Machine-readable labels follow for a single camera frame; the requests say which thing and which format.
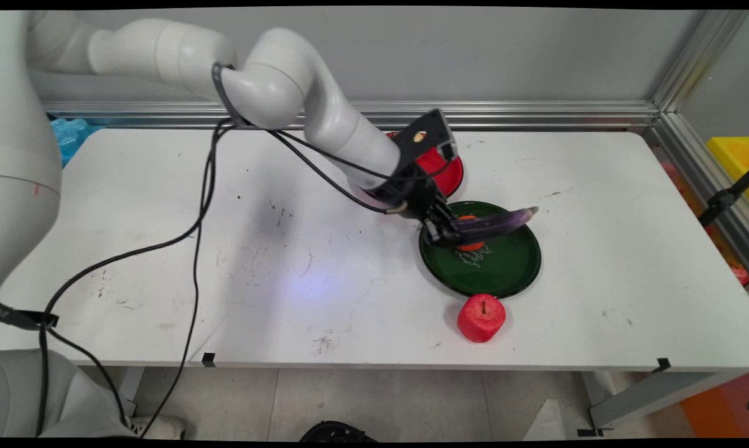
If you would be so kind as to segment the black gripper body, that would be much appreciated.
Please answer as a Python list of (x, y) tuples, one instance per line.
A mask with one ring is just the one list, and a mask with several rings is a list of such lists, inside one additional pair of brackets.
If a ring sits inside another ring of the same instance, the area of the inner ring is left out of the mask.
[(440, 222), (442, 195), (433, 178), (387, 180), (369, 189), (368, 195), (380, 202), (387, 213), (420, 222)]

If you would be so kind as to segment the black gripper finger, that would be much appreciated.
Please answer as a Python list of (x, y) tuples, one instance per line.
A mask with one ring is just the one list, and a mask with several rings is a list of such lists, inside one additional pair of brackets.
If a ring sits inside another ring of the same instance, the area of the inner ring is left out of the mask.
[(457, 216), (449, 208), (446, 198), (437, 198), (437, 229), (457, 230)]
[(424, 241), (432, 246), (460, 246), (463, 238), (456, 220), (424, 220)]

